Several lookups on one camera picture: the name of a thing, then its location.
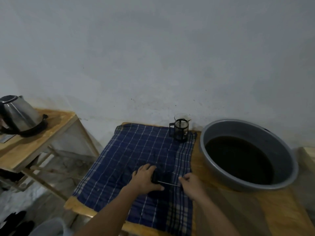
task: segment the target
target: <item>forearm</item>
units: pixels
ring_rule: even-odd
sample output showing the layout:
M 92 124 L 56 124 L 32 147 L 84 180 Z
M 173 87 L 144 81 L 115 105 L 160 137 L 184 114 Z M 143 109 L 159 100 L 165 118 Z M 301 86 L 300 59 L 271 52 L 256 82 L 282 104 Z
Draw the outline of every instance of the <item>forearm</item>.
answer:
M 138 194 L 125 186 L 119 195 L 94 216 L 74 236 L 118 236 Z
M 197 201 L 202 208 L 214 236 L 240 236 L 235 226 L 208 197 Z

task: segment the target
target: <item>white container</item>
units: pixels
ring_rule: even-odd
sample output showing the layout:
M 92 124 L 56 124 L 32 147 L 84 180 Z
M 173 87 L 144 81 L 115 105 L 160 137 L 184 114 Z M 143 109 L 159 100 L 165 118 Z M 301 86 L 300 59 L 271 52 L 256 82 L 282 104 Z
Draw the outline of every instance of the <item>white container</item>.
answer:
M 53 218 L 37 226 L 29 236 L 71 236 L 69 229 L 61 218 Z

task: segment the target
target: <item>hand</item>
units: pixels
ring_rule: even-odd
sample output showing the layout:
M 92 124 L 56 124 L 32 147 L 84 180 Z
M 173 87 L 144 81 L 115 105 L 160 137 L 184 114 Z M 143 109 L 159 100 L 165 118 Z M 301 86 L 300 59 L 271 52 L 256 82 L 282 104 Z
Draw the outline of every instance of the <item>hand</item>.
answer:
M 163 186 L 151 182 L 151 176 L 155 169 L 156 166 L 150 166 L 150 164 L 140 166 L 138 171 L 132 173 L 132 179 L 125 187 L 136 192 L 137 195 L 147 194 L 153 190 L 164 190 Z
M 201 202 L 204 199 L 209 198 L 204 190 L 202 182 L 196 175 L 187 173 L 184 177 L 179 177 L 178 179 L 183 186 L 184 192 L 190 199 Z

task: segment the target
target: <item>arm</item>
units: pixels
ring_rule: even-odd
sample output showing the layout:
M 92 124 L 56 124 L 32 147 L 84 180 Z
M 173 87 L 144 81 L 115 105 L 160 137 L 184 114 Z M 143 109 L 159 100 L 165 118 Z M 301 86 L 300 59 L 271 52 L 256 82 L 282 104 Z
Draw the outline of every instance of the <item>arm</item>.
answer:
M 73 236 L 118 236 L 129 209 L 138 195 L 153 190 L 164 190 L 161 185 L 151 182 L 156 166 L 149 166 L 150 164 L 146 164 L 138 171 L 134 171 L 131 181 L 121 189 L 119 195 Z
M 211 201 L 196 175 L 188 173 L 184 175 L 184 178 L 179 177 L 179 181 L 183 185 L 184 192 L 203 210 L 207 222 L 215 236 L 240 236 L 234 225 L 218 206 Z

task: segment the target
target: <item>kettle lid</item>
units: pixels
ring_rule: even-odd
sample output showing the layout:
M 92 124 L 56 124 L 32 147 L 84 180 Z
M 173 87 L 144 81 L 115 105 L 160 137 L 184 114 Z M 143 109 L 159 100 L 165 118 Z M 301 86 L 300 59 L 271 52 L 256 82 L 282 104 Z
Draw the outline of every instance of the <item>kettle lid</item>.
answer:
M 17 99 L 18 99 L 18 96 L 16 96 L 16 95 L 6 95 L 6 96 L 0 98 L 0 102 L 3 104 L 6 104 L 6 103 L 11 103 Z

